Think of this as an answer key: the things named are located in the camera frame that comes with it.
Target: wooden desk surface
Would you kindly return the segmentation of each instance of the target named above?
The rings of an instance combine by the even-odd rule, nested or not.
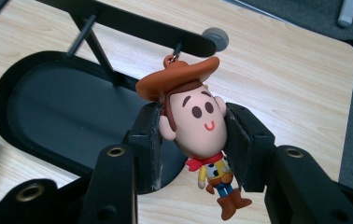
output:
[[[249,108],[275,134],[278,146],[307,150],[337,180],[353,87],[353,48],[218,0],[106,2],[197,34],[223,29],[230,45],[217,53],[221,63],[206,82],[210,90]],[[163,57],[173,52],[98,24],[94,30],[115,70],[132,77],[162,69]],[[10,1],[0,14],[0,76],[32,53],[67,51],[77,34],[65,12],[36,1]],[[86,45],[78,56],[95,61]],[[183,53],[180,59],[202,60]],[[168,187],[139,196],[140,223],[220,223],[218,196],[196,188],[196,176],[185,169]],[[0,137],[0,200],[32,178],[51,178],[63,186],[77,177]],[[263,194],[244,195],[254,203],[229,223],[269,222]]]

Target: brown cowboy hat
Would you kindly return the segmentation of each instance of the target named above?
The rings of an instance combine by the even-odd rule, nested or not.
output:
[[[164,58],[164,70],[143,77],[136,83],[136,93],[149,101],[158,101],[162,95],[194,80],[204,82],[217,70],[219,58],[211,57],[200,63],[188,65],[173,55]]]

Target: woody figure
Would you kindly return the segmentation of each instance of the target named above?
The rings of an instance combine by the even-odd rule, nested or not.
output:
[[[176,140],[178,147],[190,158],[189,171],[199,171],[198,187],[219,193],[217,202],[222,208],[221,217],[227,220],[236,209],[248,206],[250,199],[241,197],[231,186],[233,173],[223,155],[227,131],[224,117],[226,104],[203,85],[219,66],[219,58],[188,65],[172,55],[165,57],[164,70],[142,78],[136,92],[149,101],[163,104],[159,131],[169,141]]]

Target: hand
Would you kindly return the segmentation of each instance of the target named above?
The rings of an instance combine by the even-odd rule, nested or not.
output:
[[[203,189],[203,188],[205,187],[205,182],[204,182],[204,181],[199,180],[199,181],[197,182],[197,184],[198,184],[198,186],[199,186],[200,189]]]

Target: toy face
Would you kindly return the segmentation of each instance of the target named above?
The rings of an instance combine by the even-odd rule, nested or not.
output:
[[[227,138],[224,113],[206,87],[175,93],[170,105],[176,141],[188,156],[203,160],[223,150]]]

